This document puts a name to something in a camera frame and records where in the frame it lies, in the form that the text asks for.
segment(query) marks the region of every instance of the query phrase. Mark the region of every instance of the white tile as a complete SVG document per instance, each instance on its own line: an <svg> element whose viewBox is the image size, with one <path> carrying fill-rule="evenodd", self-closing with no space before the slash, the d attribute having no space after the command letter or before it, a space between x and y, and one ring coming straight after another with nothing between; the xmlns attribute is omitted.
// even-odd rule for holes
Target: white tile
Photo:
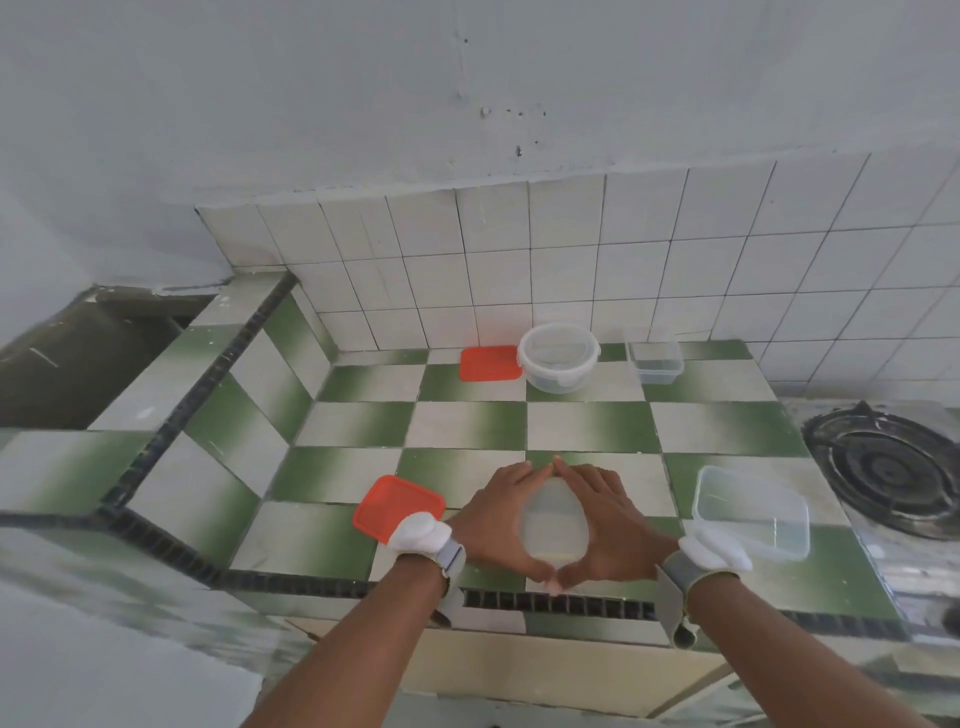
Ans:
<svg viewBox="0 0 960 728"><path fill-rule="evenodd" d="M960 336L960 288L950 288L910 335L915 339Z"/></svg>
<svg viewBox="0 0 960 728"><path fill-rule="evenodd" d="M723 296L659 299L653 325L673 332L681 341L704 341L710 337L721 303Z"/></svg>
<svg viewBox="0 0 960 728"><path fill-rule="evenodd" d="M286 262L340 260L340 251L319 204L260 205L258 208Z"/></svg>
<svg viewBox="0 0 960 728"><path fill-rule="evenodd" d="M594 301L590 330L601 344L622 343L624 327L650 326L656 305L657 299Z"/></svg>
<svg viewBox="0 0 960 728"><path fill-rule="evenodd" d="M684 194L685 169L607 175L601 243L669 240Z"/></svg>
<svg viewBox="0 0 960 728"><path fill-rule="evenodd" d="M363 311L322 313L320 320L341 352L369 352L376 349Z"/></svg>
<svg viewBox="0 0 960 728"><path fill-rule="evenodd" d="M343 200L321 203L321 207L344 260L400 255L387 198Z"/></svg>
<svg viewBox="0 0 960 728"><path fill-rule="evenodd" d="M897 252L907 228L830 232L800 290L866 291Z"/></svg>
<svg viewBox="0 0 960 728"><path fill-rule="evenodd" d="M899 345L900 342L893 339L835 341L813 378L831 381L869 379L883 368Z"/></svg>
<svg viewBox="0 0 960 728"><path fill-rule="evenodd" d="M319 313L360 310L343 263L302 263L291 265L290 270L300 279L307 298Z"/></svg>
<svg viewBox="0 0 960 728"><path fill-rule="evenodd" d="M723 296L744 240L742 237L674 240L670 243L660 295Z"/></svg>
<svg viewBox="0 0 960 728"><path fill-rule="evenodd" d="M473 309L480 346L516 345L533 326L533 307L529 303L478 305Z"/></svg>
<svg viewBox="0 0 960 728"><path fill-rule="evenodd" d="M597 245L603 175L530 184L530 244L534 248Z"/></svg>
<svg viewBox="0 0 960 728"><path fill-rule="evenodd" d="M462 253L460 216L452 189L387 198L404 255Z"/></svg>
<svg viewBox="0 0 960 728"><path fill-rule="evenodd" d="M198 207L197 211L231 265L283 262L256 205Z"/></svg>
<svg viewBox="0 0 960 728"><path fill-rule="evenodd" d="M471 305L467 257L424 255L404 258L419 308Z"/></svg>
<svg viewBox="0 0 960 728"><path fill-rule="evenodd" d="M669 249L668 242L600 246L594 298L607 301L656 298Z"/></svg>
<svg viewBox="0 0 960 728"><path fill-rule="evenodd" d="M423 332L430 349L478 347L477 323L473 307L423 308L420 310Z"/></svg>
<svg viewBox="0 0 960 728"><path fill-rule="evenodd" d="M597 251L596 245L532 250L534 302L591 300Z"/></svg>
<svg viewBox="0 0 960 728"><path fill-rule="evenodd" d="M955 152L929 145L872 153L833 228L913 225L956 159Z"/></svg>
<svg viewBox="0 0 960 728"><path fill-rule="evenodd" d="M530 302L530 251L467 253L474 305Z"/></svg>
<svg viewBox="0 0 960 728"><path fill-rule="evenodd" d="M727 293L793 293L823 241L822 232L751 235Z"/></svg>
<svg viewBox="0 0 960 728"><path fill-rule="evenodd" d="M920 222L924 225L960 223L960 166L954 167L950 179L926 209Z"/></svg>
<svg viewBox="0 0 960 728"><path fill-rule="evenodd" d="M914 228L876 287L950 285L957 276L960 276L960 225Z"/></svg>
<svg viewBox="0 0 960 728"><path fill-rule="evenodd" d="M711 339L768 341L793 297L789 293L761 296L727 296L713 324Z"/></svg>
<svg viewBox="0 0 960 728"><path fill-rule="evenodd" d="M569 303L534 303L534 326L562 322L590 328L593 301Z"/></svg>
<svg viewBox="0 0 960 728"><path fill-rule="evenodd" d="M380 349L426 349L426 337L415 308L367 311L367 323Z"/></svg>
<svg viewBox="0 0 960 728"><path fill-rule="evenodd" d="M828 231L866 155L821 155L778 161L754 234Z"/></svg>
<svg viewBox="0 0 960 728"><path fill-rule="evenodd" d="M691 168L674 239L746 235L772 170L769 162Z"/></svg>
<svg viewBox="0 0 960 728"><path fill-rule="evenodd" d="M960 339L907 339L877 378L939 379L960 364Z"/></svg>
<svg viewBox="0 0 960 728"><path fill-rule="evenodd" d="M877 289L856 309L842 339L901 339L937 303L942 288Z"/></svg>
<svg viewBox="0 0 960 728"><path fill-rule="evenodd" d="M807 381L832 344L832 341L773 341L760 359L760 370L771 381Z"/></svg>
<svg viewBox="0 0 960 728"><path fill-rule="evenodd" d="M413 308L416 305L403 258L348 260L344 265L364 310Z"/></svg>
<svg viewBox="0 0 960 728"><path fill-rule="evenodd" d="M468 253L530 247L526 182L458 189L457 207Z"/></svg>
<svg viewBox="0 0 960 728"><path fill-rule="evenodd" d="M773 340L835 339L866 295L863 291L798 293L783 316Z"/></svg>

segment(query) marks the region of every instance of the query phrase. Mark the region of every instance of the plastic container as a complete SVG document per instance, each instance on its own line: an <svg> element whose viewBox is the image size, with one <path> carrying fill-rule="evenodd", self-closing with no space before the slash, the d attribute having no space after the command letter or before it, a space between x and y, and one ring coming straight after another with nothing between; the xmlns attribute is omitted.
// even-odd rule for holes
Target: plastic container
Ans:
<svg viewBox="0 0 960 728"><path fill-rule="evenodd" d="M770 561L802 561L810 553L810 515L803 496L770 480L705 465L697 473L693 528L733 536Z"/></svg>
<svg viewBox="0 0 960 728"><path fill-rule="evenodd" d="M523 367L527 381L555 395L584 386L599 357L596 337L576 324L533 327L516 348L516 363Z"/></svg>
<svg viewBox="0 0 960 728"><path fill-rule="evenodd" d="M672 384L684 372L684 354L676 337L663 328L623 329L627 360L640 384Z"/></svg>

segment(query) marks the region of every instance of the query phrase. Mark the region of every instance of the human hand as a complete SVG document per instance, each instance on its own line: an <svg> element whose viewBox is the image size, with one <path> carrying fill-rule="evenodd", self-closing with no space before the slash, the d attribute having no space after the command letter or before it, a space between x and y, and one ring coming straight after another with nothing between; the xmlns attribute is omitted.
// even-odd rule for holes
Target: human hand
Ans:
<svg viewBox="0 0 960 728"><path fill-rule="evenodd" d="M500 468L447 521L468 562L503 567L535 581L553 578L554 568L527 553L520 540L523 506L552 474L553 465L534 470L529 462Z"/></svg>
<svg viewBox="0 0 960 728"><path fill-rule="evenodd" d="M677 539L660 533L636 510L620 476L593 465L571 467L560 455L553 465L584 507L589 542L583 558L557 571L557 581L548 586L570 589L594 579L657 578L657 564L677 550Z"/></svg>

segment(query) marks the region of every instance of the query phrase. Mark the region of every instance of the orange lid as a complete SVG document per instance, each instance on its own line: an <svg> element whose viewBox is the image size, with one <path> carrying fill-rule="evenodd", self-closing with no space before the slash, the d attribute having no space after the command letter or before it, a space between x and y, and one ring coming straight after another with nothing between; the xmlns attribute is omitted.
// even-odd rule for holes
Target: orange lid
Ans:
<svg viewBox="0 0 960 728"><path fill-rule="evenodd" d="M426 511L439 520L445 507L443 496L422 485L396 475L383 475L376 479L353 512L353 527L386 544L410 514Z"/></svg>
<svg viewBox="0 0 960 728"><path fill-rule="evenodd" d="M504 381L522 374L516 363L516 347L472 347L460 354L462 381Z"/></svg>

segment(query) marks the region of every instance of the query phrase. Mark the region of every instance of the red lid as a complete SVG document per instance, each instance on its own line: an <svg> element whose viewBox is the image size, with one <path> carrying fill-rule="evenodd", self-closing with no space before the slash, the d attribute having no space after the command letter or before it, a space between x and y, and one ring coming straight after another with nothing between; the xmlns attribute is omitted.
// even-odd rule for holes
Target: red lid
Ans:
<svg viewBox="0 0 960 728"><path fill-rule="evenodd" d="M410 514L426 511L439 520L445 507L443 496L422 485L396 475L383 475L377 478L353 512L353 527L386 544L396 527Z"/></svg>
<svg viewBox="0 0 960 728"><path fill-rule="evenodd" d="M522 374L516 363L516 347L473 347L460 354L462 381L504 381Z"/></svg>

